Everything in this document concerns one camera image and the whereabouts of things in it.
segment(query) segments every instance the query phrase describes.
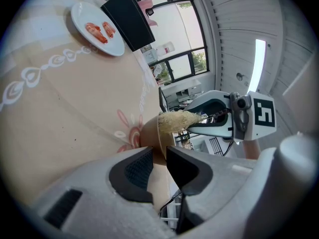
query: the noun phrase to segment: tablecloth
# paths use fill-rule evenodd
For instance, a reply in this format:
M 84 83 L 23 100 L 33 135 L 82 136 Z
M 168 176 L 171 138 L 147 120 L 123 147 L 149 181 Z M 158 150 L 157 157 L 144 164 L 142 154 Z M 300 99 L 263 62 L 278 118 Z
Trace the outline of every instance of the tablecloth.
M 70 15 L 80 1 L 27 0 L 0 53 L 1 171 L 30 204 L 73 168 L 139 147 L 143 124 L 160 111 L 159 91 L 140 51 L 112 57 L 88 43 Z M 169 173 L 156 166 L 155 208 L 169 198 Z

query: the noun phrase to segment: shrimp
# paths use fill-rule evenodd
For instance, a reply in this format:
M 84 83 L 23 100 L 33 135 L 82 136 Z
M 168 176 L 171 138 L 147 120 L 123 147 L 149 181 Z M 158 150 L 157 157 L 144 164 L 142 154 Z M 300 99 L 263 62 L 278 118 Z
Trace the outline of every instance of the shrimp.
M 95 27 L 92 26 L 91 23 L 87 23 L 85 25 L 85 29 L 90 32 L 95 38 L 97 38 L 102 43 L 108 43 L 108 40 L 103 36 L 103 34 Z
M 115 29 L 110 25 L 108 24 L 106 21 L 103 22 L 103 27 L 104 27 L 104 30 L 106 31 L 107 35 L 110 37 L 110 38 L 113 38 L 113 34 L 116 32 Z
M 86 23 L 86 25 L 89 25 L 91 27 L 94 27 L 95 29 L 99 30 L 101 32 L 101 29 L 99 26 L 97 26 L 96 24 L 93 24 L 93 23 Z

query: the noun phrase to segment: white cabinet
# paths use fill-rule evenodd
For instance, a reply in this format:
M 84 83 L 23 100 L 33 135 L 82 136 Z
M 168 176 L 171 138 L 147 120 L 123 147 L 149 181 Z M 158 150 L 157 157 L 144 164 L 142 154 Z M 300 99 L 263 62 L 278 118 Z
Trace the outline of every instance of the white cabinet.
M 202 94 L 201 83 L 191 81 L 189 85 L 175 86 L 171 90 L 163 90 L 169 108 L 183 104 L 186 100 L 194 100 Z

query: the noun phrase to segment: fluorescent light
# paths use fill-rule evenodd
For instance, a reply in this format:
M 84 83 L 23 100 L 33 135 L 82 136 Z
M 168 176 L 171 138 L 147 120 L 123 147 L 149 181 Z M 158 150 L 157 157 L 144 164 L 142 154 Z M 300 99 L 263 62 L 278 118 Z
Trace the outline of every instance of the fluorescent light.
M 249 91 L 256 92 L 257 90 L 261 73 L 264 67 L 265 55 L 266 55 L 266 42 L 263 40 L 256 39 L 255 64 L 254 64 L 253 75 L 251 77 L 247 93 Z

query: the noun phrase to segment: white ceiling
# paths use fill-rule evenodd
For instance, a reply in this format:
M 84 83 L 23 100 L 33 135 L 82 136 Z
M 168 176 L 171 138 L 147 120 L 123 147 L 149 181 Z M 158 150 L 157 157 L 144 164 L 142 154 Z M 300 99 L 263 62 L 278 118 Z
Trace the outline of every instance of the white ceiling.
M 291 0 L 202 1 L 215 32 L 216 89 L 246 94 L 253 72 L 255 40 L 269 44 L 258 89 L 275 99 L 278 129 L 259 143 L 261 149 L 278 146 L 283 138 L 298 131 L 282 94 L 318 46 L 311 27 Z M 244 75 L 242 81 L 237 80 L 237 73 Z

